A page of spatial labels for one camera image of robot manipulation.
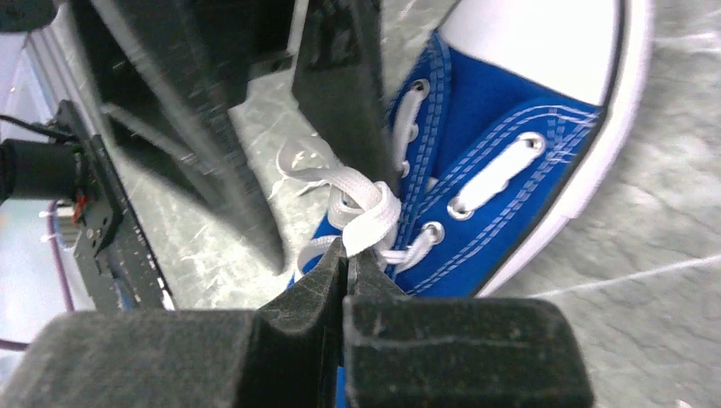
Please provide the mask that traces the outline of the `white shoelace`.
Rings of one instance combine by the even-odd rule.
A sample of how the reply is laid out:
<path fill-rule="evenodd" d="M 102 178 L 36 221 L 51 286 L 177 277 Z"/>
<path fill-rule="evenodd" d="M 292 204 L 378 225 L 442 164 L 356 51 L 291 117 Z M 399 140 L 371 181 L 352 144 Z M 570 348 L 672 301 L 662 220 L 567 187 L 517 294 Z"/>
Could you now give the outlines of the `white shoelace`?
<path fill-rule="evenodd" d="M 471 224 L 468 246 L 441 263 L 438 276 L 457 269 L 478 254 L 508 254 L 490 274 L 506 281 L 538 253 L 520 237 L 523 219 L 535 206 L 532 193 L 551 169 L 554 147 L 541 130 L 524 123 L 536 112 L 554 111 L 559 95 L 513 78 L 488 83 L 480 96 L 483 111 L 508 105 L 486 130 L 422 124 L 430 104 L 445 106 L 447 83 L 420 78 L 400 92 L 393 115 L 393 166 L 407 185 L 403 198 L 384 182 L 373 182 L 340 164 L 327 142 L 310 137 L 285 144 L 276 163 L 288 177 L 331 188 L 329 208 L 317 235 L 298 256 L 298 269 L 311 264 L 336 239 L 349 255 L 373 249 L 384 266 L 405 273 L 421 263 L 438 261 L 442 249 L 461 239 L 460 227 Z"/>

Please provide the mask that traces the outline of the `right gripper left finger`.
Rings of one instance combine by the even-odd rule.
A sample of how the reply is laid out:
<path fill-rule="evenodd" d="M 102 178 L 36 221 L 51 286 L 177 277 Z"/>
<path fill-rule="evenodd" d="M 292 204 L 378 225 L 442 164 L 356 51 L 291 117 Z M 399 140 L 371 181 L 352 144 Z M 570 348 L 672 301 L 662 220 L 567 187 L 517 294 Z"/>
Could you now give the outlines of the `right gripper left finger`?
<path fill-rule="evenodd" d="M 25 352 L 4 407 L 333 407 L 342 242 L 260 309 L 63 314 Z"/>

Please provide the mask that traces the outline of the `blue canvas sneaker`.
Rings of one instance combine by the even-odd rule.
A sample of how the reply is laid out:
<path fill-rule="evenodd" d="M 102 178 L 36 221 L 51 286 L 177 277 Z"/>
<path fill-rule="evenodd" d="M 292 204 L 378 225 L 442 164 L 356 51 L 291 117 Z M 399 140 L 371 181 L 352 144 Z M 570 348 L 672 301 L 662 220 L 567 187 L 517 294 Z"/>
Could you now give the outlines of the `blue canvas sneaker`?
<path fill-rule="evenodd" d="M 334 241 L 406 294 L 483 297 L 587 206 L 625 144 L 651 1 L 456 1 L 385 99 L 376 1 L 309 3 L 279 171 L 330 189 L 294 280 Z"/>

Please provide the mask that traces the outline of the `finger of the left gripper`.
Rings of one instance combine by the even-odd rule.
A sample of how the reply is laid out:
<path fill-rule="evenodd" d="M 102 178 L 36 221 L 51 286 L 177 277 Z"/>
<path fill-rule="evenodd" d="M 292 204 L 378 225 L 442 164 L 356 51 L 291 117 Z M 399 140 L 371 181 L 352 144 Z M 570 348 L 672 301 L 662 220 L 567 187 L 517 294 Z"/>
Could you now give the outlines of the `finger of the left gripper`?
<path fill-rule="evenodd" d="M 247 241 L 280 274 L 284 242 L 231 117 L 289 65 L 292 8 L 262 1 L 70 1 L 94 103 L 116 147 Z"/>
<path fill-rule="evenodd" d="M 335 156 L 394 193 L 385 117 L 379 1 L 311 1 L 305 16 L 292 94 Z"/>

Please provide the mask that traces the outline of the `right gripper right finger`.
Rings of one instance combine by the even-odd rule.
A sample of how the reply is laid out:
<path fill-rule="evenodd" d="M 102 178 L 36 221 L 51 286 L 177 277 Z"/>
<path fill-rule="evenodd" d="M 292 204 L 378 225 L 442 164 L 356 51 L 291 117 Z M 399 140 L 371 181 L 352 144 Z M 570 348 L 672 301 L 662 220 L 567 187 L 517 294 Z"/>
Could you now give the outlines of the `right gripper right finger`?
<path fill-rule="evenodd" d="M 364 252 L 343 301 L 348 407 L 590 407 L 561 310 L 532 298 L 407 297 Z"/>

